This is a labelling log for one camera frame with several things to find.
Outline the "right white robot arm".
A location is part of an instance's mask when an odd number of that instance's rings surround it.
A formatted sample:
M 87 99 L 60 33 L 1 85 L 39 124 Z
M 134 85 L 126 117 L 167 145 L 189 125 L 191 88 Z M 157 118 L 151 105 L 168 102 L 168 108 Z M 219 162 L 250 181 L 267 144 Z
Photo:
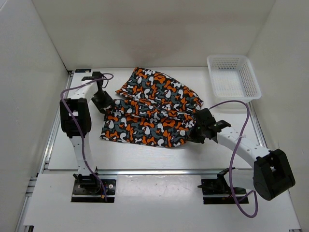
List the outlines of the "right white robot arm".
M 200 188 L 209 194 L 231 194 L 233 188 L 256 191 L 263 199 L 270 201 L 295 185 L 295 178 L 286 154 L 280 150 L 269 150 L 256 145 L 238 133 L 224 121 L 216 121 L 209 109 L 195 113 L 196 124 L 190 134 L 193 142 L 203 143 L 205 139 L 235 151 L 251 169 L 226 168 L 216 179 L 203 180 Z

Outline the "orange camouflage patterned shorts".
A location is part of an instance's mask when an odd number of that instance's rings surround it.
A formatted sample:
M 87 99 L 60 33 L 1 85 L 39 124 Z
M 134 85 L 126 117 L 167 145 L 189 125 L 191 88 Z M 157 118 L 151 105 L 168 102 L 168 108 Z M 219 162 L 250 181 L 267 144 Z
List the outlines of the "orange camouflage patterned shorts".
M 194 114 L 203 100 L 192 89 L 160 72 L 136 67 L 121 96 L 106 110 L 101 139 L 155 147 L 178 147 L 190 140 Z

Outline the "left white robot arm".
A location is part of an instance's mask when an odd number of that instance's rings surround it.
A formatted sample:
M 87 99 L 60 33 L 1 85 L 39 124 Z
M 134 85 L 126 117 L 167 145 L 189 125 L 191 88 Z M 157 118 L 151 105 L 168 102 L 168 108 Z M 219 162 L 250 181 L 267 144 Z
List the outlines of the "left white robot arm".
M 100 113 L 106 113 L 106 109 L 113 105 L 113 99 L 103 89 L 113 78 L 111 73 L 92 72 L 91 76 L 83 77 L 78 86 L 60 93 L 61 129 L 73 146 L 78 164 L 78 173 L 73 176 L 90 193 L 97 193 L 104 185 L 92 159 L 89 143 L 92 121 L 88 105 L 92 102 Z

